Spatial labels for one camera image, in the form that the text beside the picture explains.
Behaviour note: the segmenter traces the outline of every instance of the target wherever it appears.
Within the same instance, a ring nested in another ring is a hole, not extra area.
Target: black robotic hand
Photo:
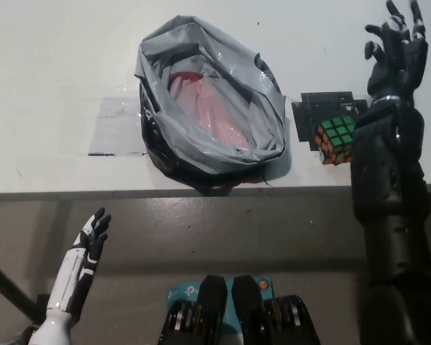
[[[104,217],[105,212],[104,207],[98,209],[88,219],[72,245],[72,249],[85,249],[85,261],[67,309],[67,312],[74,315],[75,322],[78,322],[80,318],[83,305],[93,283],[99,259],[101,258],[103,244],[108,238],[105,232],[110,224],[111,215]]]
[[[392,0],[388,0],[391,17],[381,26],[367,25],[366,31],[381,38],[383,48],[375,42],[366,43],[366,59],[376,58],[367,91],[374,101],[386,96],[398,96],[413,105],[413,93],[423,79],[428,43],[425,25],[417,0],[410,0],[414,29],[410,31],[405,18]]]

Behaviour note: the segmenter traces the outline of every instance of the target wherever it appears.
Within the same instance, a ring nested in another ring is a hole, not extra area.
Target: table surface
[[[397,3],[410,19],[408,2]],[[416,102],[426,122],[421,163],[431,189],[431,0],[420,6],[430,54]],[[283,94],[298,101],[302,92],[323,91],[365,98],[373,62],[363,58],[371,39],[363,27],[388,17],[383,0],[0,1],[0,200],[197,194],[166,178],[147,155],[88,157],[99,123],[122,111],[143,146],[137,114],[119,108],[110,116],[112,102],[137,100],[139,43],[177,14],[198,16],[259,51]],[[290,105],[287,116],[292,164],[276,163],[268,184],[244,183],[231,195],[350,185],[349,165],[322,166],[298,142]]]

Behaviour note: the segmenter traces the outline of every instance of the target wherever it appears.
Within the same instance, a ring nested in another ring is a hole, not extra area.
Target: robotic hand
[[[405,18],[393,1],[386,6],[391,17],[381,26],[367,25],[366,31],[381,38],[384,50],[375,42],[366,44],[366,60],[374,56],[376,64],[367,85],[374,100],[398,96],[413,105],[413,93],[425,72],[428,44],[425,25],[417,0],[410,1],[414,29],[412,38]]]
[[[49,302],[47,317],[29,345],[71,345],[70,329],[80,320],[94,273],[101,258],[105,231],[111,220],[99,209],[81,229],[61,264]]]

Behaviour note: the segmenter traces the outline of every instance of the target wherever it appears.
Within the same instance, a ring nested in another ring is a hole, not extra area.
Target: black pole
[[[41,325],[45,320],[45,310],[39,308],[38,304],[23,293],[1,270],[0,293],[32,322]]]

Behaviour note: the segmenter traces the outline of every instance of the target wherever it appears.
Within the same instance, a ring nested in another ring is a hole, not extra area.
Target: plastic bag
[[[233,183],[285,148],[267,64],[214,26],[175,17],[139,46],[142,136],[153,163],[196,188]]]

